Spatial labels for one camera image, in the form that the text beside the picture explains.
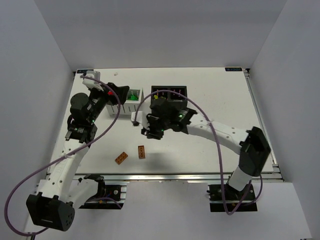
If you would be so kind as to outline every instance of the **white box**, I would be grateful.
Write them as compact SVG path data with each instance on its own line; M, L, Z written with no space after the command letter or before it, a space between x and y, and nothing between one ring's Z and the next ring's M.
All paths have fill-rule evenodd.
M143 89L129 89L127 100L123 105L121 105L120 115L131 115L132 112L136 112L138 105L144 99ZM106 109L110 116L116 115L118 112L118 105L111 106L106 105Z

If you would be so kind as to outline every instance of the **small wooden block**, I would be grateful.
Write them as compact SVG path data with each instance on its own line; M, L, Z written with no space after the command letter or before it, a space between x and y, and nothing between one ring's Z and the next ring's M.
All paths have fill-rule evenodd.
M115 162L120 165L126 158L128 157L128 154L125 152L121 153L116 159Z
M139 154L139 159L145 159L146 158L145 146L138 146L138 154Z

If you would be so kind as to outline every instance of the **white robotic arm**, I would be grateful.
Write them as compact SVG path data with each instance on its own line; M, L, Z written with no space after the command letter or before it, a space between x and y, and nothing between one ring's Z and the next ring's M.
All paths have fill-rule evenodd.
M100 73L96 71L87 71L87 75L100 79ZM31 219L38 226L66 231L80 206L90 198L102 198L106 195L105 181L98 174L89 174L84 179L79 179L78 186L70 191L77 168L95 138L97 127L94 122L107 104L118 103L104 85L90 79L85 79L83 84L90 90L90 95L77 93L70 100L71 115L67 120L67 134L61 152L66 158L56 163L38 194L30 194L26 201ZM117 87L113 83L107 85L118 95L120 104L124 104L129 86ZM84 148L69 154L81 147Z
M141 124L143 127L141 133L147 138L160 140L165 130L172 129L175 132L216 141L207 120L195 110L190 108L177 110L166 99L161 98L151 102L150 108L150 114L143 111L131 114L133 125ZM260 175L271 151L270 146L258 127L245 130L216 121L211 123L219 143L240 156L239 165L227 182L228 188L240 192L252 177Z

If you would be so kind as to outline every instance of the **black label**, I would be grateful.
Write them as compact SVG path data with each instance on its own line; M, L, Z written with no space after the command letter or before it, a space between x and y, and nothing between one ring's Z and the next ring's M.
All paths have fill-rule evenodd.
M76 71L77 74L86 74L87 71L93 71L93 69L79 69Z
M225 67L226 72L242 72L241 67Z

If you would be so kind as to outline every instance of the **white wall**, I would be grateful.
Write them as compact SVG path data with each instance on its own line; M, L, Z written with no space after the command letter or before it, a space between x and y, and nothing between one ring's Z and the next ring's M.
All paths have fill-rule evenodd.
M48 163L71 89L72 72L33 0L0 7L0 206L26 175ZM14 195L10 219L23 230L26 199L40 176ZM0 217L1 239L21 239Z
M276 159L320 239L320 2L288 0L251 77Z
M77 68L251 67L286 0L35 0Z

